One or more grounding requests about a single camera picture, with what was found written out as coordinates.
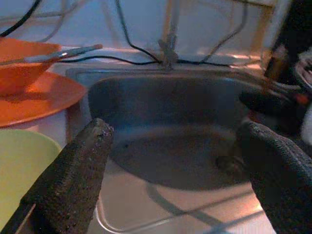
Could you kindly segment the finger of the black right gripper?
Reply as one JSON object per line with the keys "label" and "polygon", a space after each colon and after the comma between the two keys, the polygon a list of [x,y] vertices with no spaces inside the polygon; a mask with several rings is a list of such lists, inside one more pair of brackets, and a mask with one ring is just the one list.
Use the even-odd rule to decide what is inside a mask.
{"label": "finger of the black right gripper", "polygon": [[239,100],[249,110],[271,117],[282,117],[295,112],[295,103],[279,96],[243,91]]}

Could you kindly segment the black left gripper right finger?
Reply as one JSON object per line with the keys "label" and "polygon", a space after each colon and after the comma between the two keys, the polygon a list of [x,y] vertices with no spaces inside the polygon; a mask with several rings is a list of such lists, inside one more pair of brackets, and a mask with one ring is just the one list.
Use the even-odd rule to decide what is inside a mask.
{"label": "black left gripper right finger", "polygon": [[273,229],[278,234],[312,232],[312,159],[292,140],[253,121],[236,132],[242,158]]}

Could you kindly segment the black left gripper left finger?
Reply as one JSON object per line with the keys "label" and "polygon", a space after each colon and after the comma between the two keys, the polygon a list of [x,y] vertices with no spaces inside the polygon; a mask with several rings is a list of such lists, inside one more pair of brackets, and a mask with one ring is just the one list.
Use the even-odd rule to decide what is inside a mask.
{"label": "black left gripper left finger", "polygon": [[37,178],[21,199],[23,204],[35,204],[35,233],[87,233],[113,133],[102,119],[93,119]]}

